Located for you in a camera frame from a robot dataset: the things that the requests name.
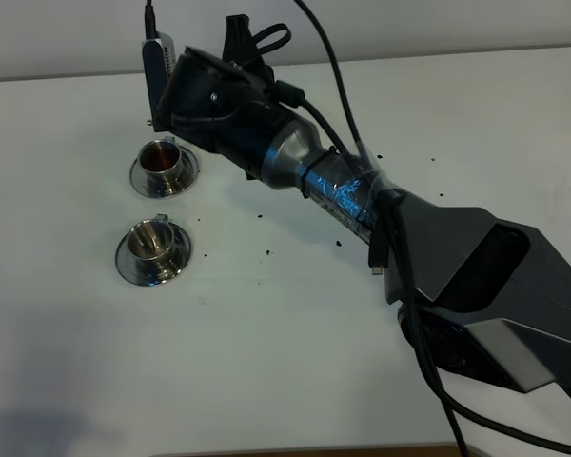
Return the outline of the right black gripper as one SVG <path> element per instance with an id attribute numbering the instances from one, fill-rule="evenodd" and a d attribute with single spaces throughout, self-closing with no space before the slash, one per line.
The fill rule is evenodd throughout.
<path id="1" fill-rule="evenodd" d="M 245 14 L 226 18 L 222 59 L 188 47 L 177 60 L 157 107 L 160 123 L 259 180 L 265 156 L 294 114 L 272 101 L 265 82 L 228 63 L 246 65 L 257 46 Z"/>

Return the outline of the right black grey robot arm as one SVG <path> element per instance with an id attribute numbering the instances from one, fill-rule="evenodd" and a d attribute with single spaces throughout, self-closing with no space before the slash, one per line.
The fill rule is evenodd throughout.
<path id="1" fill-rule="evenodd" d="M 297 189 L 368 245 L 423 363 L 527 393 L 571 398 L 571 266 L 536 229 L 485 209 L 440 207 L 347 146 L 305 93 L 276 79 L 263 33 L 226 20 L 221 56 L 145 51 L 154 126 L 224 156 L 251 180 Z"/>

